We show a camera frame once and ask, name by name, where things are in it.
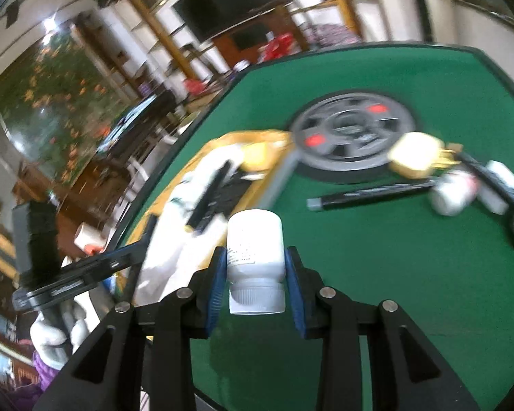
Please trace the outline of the purple sleeve forearm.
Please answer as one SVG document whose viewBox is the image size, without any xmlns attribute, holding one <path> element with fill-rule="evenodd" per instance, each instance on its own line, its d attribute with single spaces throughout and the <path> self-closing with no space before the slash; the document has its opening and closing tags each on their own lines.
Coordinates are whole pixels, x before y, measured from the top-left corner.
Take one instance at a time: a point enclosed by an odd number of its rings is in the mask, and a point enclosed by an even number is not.
<svg viewBox="0 0 514 411">
<path fill-rule="evenodd" d="M 33 352 L 32 361 L 38 374 L 37 382 L 7 394 L 15 410 L 31 411 L 65 365 L 65 361 L 53 360 L 47 355 L 41 357 L 38 351 Z"/>
</svg>

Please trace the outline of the white gloved left hand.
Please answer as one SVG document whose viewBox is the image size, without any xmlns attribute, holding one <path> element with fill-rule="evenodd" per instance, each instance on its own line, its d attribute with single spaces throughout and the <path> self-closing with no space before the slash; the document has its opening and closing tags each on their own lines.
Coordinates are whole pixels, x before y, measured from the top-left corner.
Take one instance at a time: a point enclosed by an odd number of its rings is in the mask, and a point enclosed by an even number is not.
<svg viewBox="0 0 514 411">
<path fill-rule="evenodd" d="M 30 339 L 39 358 L 49 368 L 61 370 L 70 356 L 66 353 L 64 344 L 69 342 L 72 352 L 76 352 L 89 336 L 84 308 L 74 300 L 68 300 L 60 306 L 62 319 L 69 333 L 56 327 L 43 313 L 39 313 L 30 327 Z"/>
</svg>

